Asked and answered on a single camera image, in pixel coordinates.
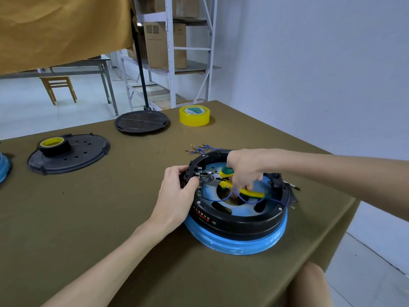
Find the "black pole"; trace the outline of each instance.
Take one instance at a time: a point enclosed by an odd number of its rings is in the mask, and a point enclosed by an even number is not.
[[[136,32],[135,26],[133,25],[133,11],[130,11],[130,24],[132,26],[132,37],[133,41],[135,43],[135,50],[136,50],[136,59],[138,60],[138,66],[139,66],[139,74],[141,76],[141,83],[142,83],[142,90],[144,92],[144,99],[145,99],[145,106],[144,110],[151,110],[149,107],[149,102],[148,102],[148,95],[146,93],[146,85],[145,85],[145,77],[144,77],[144,69],[142,68],[142,59],[141,59],[141,51],[139,50],[139,43],[138,43],[138,33]]]

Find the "white shelf frame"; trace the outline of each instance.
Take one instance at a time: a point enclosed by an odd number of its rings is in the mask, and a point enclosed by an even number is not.
[[[171,108],[177,108],[181,107],[184,105],[187,105],[189,103],[191,104],[196,104],[196,103],[201,103],[204,101],[208,101],[211,95],[212,91],[212,74],[213,74],[213,69],[217,68],[213,66],[213,53],[214,53],[214,41],[215,41],[215,32],[216,32],[216,17],[217,17],[217,0],[210,0],[210,9],[207,6],[206,0],[202,0],[202,3],[204,5],[204,8],[206,10],[206,15],[207,17],[205,19],[191,19],[191,18],[174,18],[173,17],[173,10],[172,10],[172,0],[165,0],[165,12],[160,12],[160,13],[152,13],[152,14],[144,14],[144,15],[137,15],[138,22],[165,22],[166,24],[166,35],[167,35],[167,45],[168,45],[168,69],[151,69],[147,66],[147,64],[142,64],[144,69],[147,69],[149,71],[149,79],[151,81],[151,72],[160,75],[160,76],[166,76],[169,81],[169,92],[170,92],[170,100],[171,100]],[[138,11],[138,4],[137,1],[135,1],[135,8]],[[183,22],[186,23],[188,26],[196,26],[196,25],[207,25],[208,31],[209,31],[209,46],[208,47],[179,47],[179,46],[174,46],[173,43],[173,21],[176,20],[177,22]],[[207,66],[206,70],[203,74],[199,74],[203,76],[203,81],[202,84],[199,88],[199,91],[197,92],[197,96],[190,102],[187,103],[181,103],[181,104],[176,104],[176,87],[175,87],[175,58],[174,58],[174,50],[175,49],[180,49],[180,50],[200,50],[200,51],[207,51],[208,56],[207,56]],[[125,56],[123,54],[120,54],[120,59],[122,63],[122,69],[124,70],[124,75],[126,76],[125,73],[125,62],[130,62],[135,65],[137,65],[137,62],[133,60],[132,58]],[[206,85],[206,95],[204,100],[198,100],[203,87]],[[130,110],[133,111],[135,108],[132,106],[132,97],[134,94],[137,96],[141,97],[144,100],[144,96],[141,92],[137,91],[134,87],[132,87],[130,84],[127,83],[125,80],[125,87],[126,87],[126,93],[128,96],[128,101],[129,101],[129,107]],[[161,110],[160,107],[158,107],[155,103],[149,101],[149,105],[152,109],[154,110]]]

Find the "olive green tablecloth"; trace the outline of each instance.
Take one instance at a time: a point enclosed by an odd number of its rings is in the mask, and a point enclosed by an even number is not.
[[[157,134],[128,136],[113,121],[8,139],[2,153],[14,168],[0,185],[0,306],[38,306],[119,246],[151,214],[163,172],[188,164],[190,144],[227,149],[325,151],[220,102],[205,104],[203,127],[179,122]],[[26,161],[43,138],[94,133],[110,153],[84,169],[59,175],[29,171]],[[283,173],[298,185],[287,230],[269,250],[251,256],[213,251],[182,225],[159,243],[110,306],[268,306],[311,259],[326,269],[358,206],[351,196]]]

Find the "blue base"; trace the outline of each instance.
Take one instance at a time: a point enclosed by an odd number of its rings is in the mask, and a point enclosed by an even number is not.
[[[10,161],[0,153],[0,183],[4,181],[10,171]]]
[[[266,237],[250,241],[219,237],[197,224],[190,215],[187,216],[184,224],[197,240],[213,250],[233,255],[249,255],[267,250],[280,240],[287,224],[287,210],[285,210],[280,226],[274,232]]]

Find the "metal shelving unit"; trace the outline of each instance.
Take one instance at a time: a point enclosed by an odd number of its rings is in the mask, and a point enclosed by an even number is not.
[[[149,79],[151,79],[151,73],[155,73],[162,77],[167,77],[169,81],[169,92],[170,92],[170,103],[171,108],[176,108],[180,106],[184,106],[187,104],[196,104],[203,101],[208,101],[210,98],[211,90],[212,90],[212,73],[214,69],[219,69],[220,67],[213,66],[213,51],[214,51],[214,40],[215,40],[215,32],[216,32],[216,14],[217,14],[217,0],[210,0],[210,8],[207,6],[206,0],[202,0],[202,4],[204,4],[204,8],[206,10],[207,17],[205,19],[196,19],[196,18],[181,18],[181,17],[173,17],[172,13],[172,0],[165,0],[165,12],[160,13],[152,13],[152,14],[144,14],[144,15],[137,15],[137,20],[140,23],[144,22],[165,22],[166,23],[166,35],[167,35],[167,42],[168,42],[168,68],[166,69],[153,69],[148,66],[147,60],[142,60],[141,65],[143,69],[149,71]],[[208,47],[175,47],[173,45],[173,22],[181,22],[185,23],[187,26],[207,26],[209,31],[209,45]],[[187,68],[186,69],[175,69],[175,59],[174,59],[174,50],[175,49],[184,49],[184,50],[201,50],[207,51],[207,64],[200,63],[196,61],[187,61]],[[138,63],[123,54],[120,54],[120,59],[122,62],[122,69],[125,73],[125,62],[134,64],[139,66]],[[176,103],[176,87],[175,87],[175,76],[182,75],[182,74],[199,74],[203,76],[203,82],[197,92],[197,96],[189,102],[183,103]],[[198,99],[200,93],[203,90],[203,87],[206,85],[206,96],[204,99]],[[139,92],[135,87],[129,84],[125,80],[125,87],[126,93],[128,96],[130,110],[133,111],[135,107],[132,106],[132,97],[136,94],[138,97],[144,100],[143,93]],[[154,102],[148,101],[149,106],[154,110],[161,110],[159,106],[157,106]]]

